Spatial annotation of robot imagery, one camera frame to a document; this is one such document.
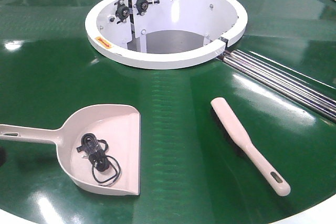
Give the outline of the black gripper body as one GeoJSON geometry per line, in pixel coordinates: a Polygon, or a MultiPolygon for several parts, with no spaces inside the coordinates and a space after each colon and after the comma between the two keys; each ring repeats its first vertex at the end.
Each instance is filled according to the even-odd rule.
{"type": "Polygon", "coordinates": [[[3,166],[6,163],[6,150],[1,146],[0,147],[0,166],[3,166]]]}

